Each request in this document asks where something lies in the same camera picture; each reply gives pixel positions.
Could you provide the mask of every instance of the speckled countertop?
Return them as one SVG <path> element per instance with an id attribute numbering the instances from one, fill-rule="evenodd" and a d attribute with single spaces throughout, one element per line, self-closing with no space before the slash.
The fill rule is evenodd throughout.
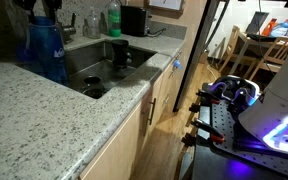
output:
<path id="1" fill-rule="evenodd" d="M 158 53 L 98 100 L 0 63 L 0 179 L 76 179 L 184 43 L 119 38 Z M 110 39 L 80 37 L 65 48 Z"/>

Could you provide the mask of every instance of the stainless steel sink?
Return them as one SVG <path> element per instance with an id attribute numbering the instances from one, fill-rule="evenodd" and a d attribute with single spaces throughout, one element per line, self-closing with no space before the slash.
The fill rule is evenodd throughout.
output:
<path id="1" fill-rule="evenodd" d="M 132 60 L 125 69 L 117 70 L 112 64 L 110 42 L 100 42 L 66 53 L 69 87 L 99 99 L 120 81 L 132 74 L 155 52 L 129 47 Z"/>

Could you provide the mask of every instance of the wooden floor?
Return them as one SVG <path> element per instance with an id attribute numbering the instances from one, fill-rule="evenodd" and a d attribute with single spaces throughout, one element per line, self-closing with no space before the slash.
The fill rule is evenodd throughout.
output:
<path id="1" fill-rule="evenodd" d="M 162 115 L 152 134 L 153 138 L 149 140 L 149 146 L 144 150 L 140 163 L 135 168 L 132 180 L 173 180 L 176 177 L 178 157 L 183 148 L 181 139 L 186 132 L 190 132 L 190 127 L 185 127 L 190 114 L 188 108 L 196 100 L 195 93 L 202 84 L 214 82 L 218 77 L 218 71 L 208 67 L 208 64 L 198 65 L 184 106 L 176 114 L 170 113 L 169 107 Z"/>

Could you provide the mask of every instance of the wooden chair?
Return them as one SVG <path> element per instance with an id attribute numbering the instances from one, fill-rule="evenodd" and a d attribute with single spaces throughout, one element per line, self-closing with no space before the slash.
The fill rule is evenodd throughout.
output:
<path id="1" fill-rule="evenodd" d="M 223 71 L 223 69 L 225 68 L 225 66 L 230 61 L 231 58 L 233 58 L 233 57 L 237 58 L 238 54 L 234 54 L 234 50 L 235 50 L 235 47 L 236 47 L 236 43 L 237 43 L 237 40 L 238 40 L 238 34 L 239 33 L 240 33 L 240 28 L 237 27 L 237 26 L 233 26 L 232 32 L 231 32 L 231 36 L 230 36 L 230 39 L 228 41 L 225 53 L 222 56 L 221 60 L 219 61 L 219 64 L 220 64 L 224 60 L 224 57 L 226 55 L 224 63 L 221 66 L 219 72 Z M 250 67 L 248 68 L 247 72 L 244 75 L 244 78 L 246 78 L 250 74 L 251 70 L 253 69 L 253 67 L 256 64 L 256 57 L 243 56 L 241 62 L 243 62 L 243 60 L 250 60 L 251 61 Z"/>
<path id="2" fill-rule="evenodd" d="M 257 64 L 249 80 L 252 80 L 259 69 L 278 72 L 286 59 L 288 52 L 288 38 L 278 37 Z"/>

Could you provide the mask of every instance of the faucet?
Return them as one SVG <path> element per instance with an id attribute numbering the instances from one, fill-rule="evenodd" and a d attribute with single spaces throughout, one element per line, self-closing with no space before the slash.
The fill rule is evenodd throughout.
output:
<path id="1" fill-rule="evenodd" d="M 63 24 L 61 22 L 58 22 L 59 27 L 61 29 L 61 34 L 62 34 L 62 37 L 63 37 L 63 41 L 64 41 L 65 44 L 72 42 L 73 39 L 71 39 L 70 36 L 73 35 L 73 34 L 76 34 L 76 29 L 74 27 L 75 19 L 76 19 L 76 14 L 73 13 L 70 25 L 63 26 Z"/>

